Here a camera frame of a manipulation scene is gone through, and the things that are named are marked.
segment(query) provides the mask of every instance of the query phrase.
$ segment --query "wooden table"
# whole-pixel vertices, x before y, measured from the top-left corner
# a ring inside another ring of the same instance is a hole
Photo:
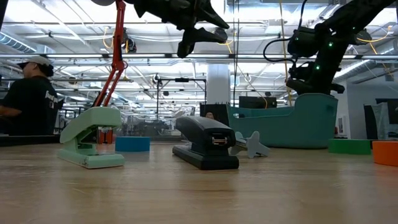
[[[200,171],[172,145],[86,170],[61,145],[0,148],[0,223],[393,224],[398,168],[371,156],[274,149],[239,170]]]

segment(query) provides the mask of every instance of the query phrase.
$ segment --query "blue block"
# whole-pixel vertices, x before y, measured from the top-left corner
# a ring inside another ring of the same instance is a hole
[[[147,152],[149,149],[150,137],[116,137],[118,152]]]

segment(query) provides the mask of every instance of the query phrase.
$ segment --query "person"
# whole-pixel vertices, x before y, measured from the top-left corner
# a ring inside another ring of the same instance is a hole
[[[15,81],[0,106],[0,129],[14,136],[53,134],[58,112],[57,92],[48,80],[51,62],[35,56],[20,63],[24,78]]]
[[[206,118],[214,119],[213,113],[212,112],[207,112],[206,113]]]

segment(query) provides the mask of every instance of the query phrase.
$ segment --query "stapler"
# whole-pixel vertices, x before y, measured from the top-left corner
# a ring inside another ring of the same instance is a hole
[[[85,141],[93,131],[101,128],[121,126],[120,111],[114,108],[93,107],[70,121],[62,131],[60,142],[63,149],[58,158],[87,169],[116,167],[124,165],[124,157],[119,154],[98,154],[96,141]]]
[[[173,147],[173,154],[177,157],[200,170],[239,168],[238,158],[228,152],[228,148],[236,144],[235,132],[230,127],[196,116],[177,118],[175,127],[190,141]]]

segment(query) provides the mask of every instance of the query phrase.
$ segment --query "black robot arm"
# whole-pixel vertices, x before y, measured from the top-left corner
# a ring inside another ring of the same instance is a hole
[[[162,19],[162,22],[174,24],[178,30],[184,30],[182,41],[178,44],[177,55],[185,58],[193,52],[198,42],[225,43],[228,37],[223,37],[204,28],[196,29],[200,21],[207,21],[222,29],[229,25],[212,8],[210,0],[92,0],[100,6],[125,1],[133,4],[138,17],[146,12]]]
[[[299,27],[288,44],[288,52],[294,58],[311,57],[317,54],[315,62],[307,67],[289,70],[286,85],[299,95],[303,93],[330,94],[345,91],[333,83],[336,72],[349,45],[366,44],[357,40],[360,32],[387,6],[395,0],[352,0],[339,8],[329,19],[314,29]]]

